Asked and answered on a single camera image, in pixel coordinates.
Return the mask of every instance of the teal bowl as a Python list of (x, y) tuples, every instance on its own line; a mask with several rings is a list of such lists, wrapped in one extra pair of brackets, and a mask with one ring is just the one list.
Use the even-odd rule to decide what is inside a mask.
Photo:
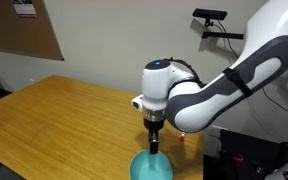
[(171, 163), (160, 151), (157, 154), (150, 154), (150, 150), (143, 150), (132, 159), (131, 180), (171, 180), (172, 177)]

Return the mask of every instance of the wall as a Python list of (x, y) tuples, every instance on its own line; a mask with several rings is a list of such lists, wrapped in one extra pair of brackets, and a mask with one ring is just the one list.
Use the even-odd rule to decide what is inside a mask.
[[(204, 82), (234, 62), (223, 39), (201, 40), (204, 23), (195, 8), (228, 12), (228, 32), (243, 33), (247, 20), (266, 0), (45, 0), (65, 61), (0, 52), (0, 87), (20, 90), (59, 74), (140, 93), (141, 73), (157, 58), (186, 60)], [(231, 41), (240, 53), (243, 42)], [(288, 108), (288, 73), (266, 87)], [(214, 124), (276, 142), (288, 141), (288, 113), (262, 92), (222, 114)], [(205, 152), (215, 155), (217, 140), (205, 134)]]

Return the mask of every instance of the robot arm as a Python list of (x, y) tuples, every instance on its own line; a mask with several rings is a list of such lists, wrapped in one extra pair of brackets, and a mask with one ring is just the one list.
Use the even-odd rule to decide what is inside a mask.
[(143, 72), (142, 103), (137, 103), (143, 106), (144, 119), (154, 124), (165, 116), (175, 128), (197, 132), (283, 74), (288, 69), (288, 1), (267, 2), (248, 21), (244, 36), (239, 59), (205, 87), (187, 81), (174, 86), (193, 76), (165, 60), (149, 63)]

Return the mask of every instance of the electrical outlet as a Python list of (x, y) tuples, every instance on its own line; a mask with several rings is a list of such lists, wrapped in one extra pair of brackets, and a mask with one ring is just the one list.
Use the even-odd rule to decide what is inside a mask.
[(224, 129), (224, 130), (228, 130), (227, 128), (224, 128), (224, 127), (219, 127), (219, 126), (215, 126), (215, 125), (212, 125), (211, 129), (210, 129), (210, 132), (209, 132), (209, 135), (210, 136), (213, 136), (213, 137), (216, 137), (216, 138), (220, 138), (220, 131)]

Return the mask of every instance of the wooden table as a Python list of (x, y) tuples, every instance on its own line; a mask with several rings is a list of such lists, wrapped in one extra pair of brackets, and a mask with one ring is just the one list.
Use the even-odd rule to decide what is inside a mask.
[[(51, 76), (0, 99), (0, 162), (26, 179), (129, 179), (149, 148), (136, 94)], [(160, 148), (173, 179), (203, 179), (203, 132), (165, 123)]]

